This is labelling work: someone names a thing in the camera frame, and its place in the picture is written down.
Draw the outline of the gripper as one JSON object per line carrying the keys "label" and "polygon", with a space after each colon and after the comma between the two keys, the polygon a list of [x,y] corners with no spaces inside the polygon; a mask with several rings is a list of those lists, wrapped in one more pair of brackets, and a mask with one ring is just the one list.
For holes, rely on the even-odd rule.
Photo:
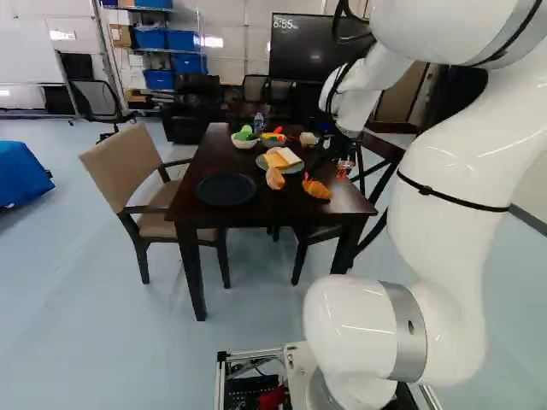
{"label": "gripper", "polygon": [[363,134],[360,132],[344,138],[344,159],[346,161],[337,162],[337,179],[345,179],[345,174],[349,178],[355,164],[362,162],[362,137]]}

